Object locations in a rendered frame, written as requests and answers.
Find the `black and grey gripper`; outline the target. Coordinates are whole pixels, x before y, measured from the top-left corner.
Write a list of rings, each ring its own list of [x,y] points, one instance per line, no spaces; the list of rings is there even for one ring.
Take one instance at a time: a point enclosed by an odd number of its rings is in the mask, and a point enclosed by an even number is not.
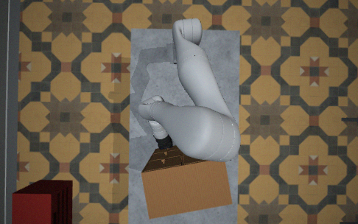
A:
[[[159,150],[173,147],[172,139],[170,138],[169,134],[165,130],[163,130],[159,133],[152,131],[152,133],[153,133],[155,140],[158,143]]]

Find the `brown wooden chest of drawers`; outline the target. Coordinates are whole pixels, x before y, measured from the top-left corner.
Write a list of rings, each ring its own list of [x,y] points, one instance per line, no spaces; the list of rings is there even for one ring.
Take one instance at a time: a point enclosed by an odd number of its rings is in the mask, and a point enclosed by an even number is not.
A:
[[[182,165],[145,172],[154,153],[141,172],[149,219],[233,204],[225,162],[184,164],[181,152]]]

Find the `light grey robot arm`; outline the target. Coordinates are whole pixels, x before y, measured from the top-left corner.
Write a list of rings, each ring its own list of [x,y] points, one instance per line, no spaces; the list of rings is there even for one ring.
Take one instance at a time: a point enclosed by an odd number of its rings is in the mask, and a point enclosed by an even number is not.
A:
[[[178,77],[195,106],[175,106],[155,95],[141,102],[138,112],[152,131],[165,130],[185,155],[226,162],[239,152],[241,136],[208,56],[199,47],[202,33],[198,18],[178,20],[172,27]]]

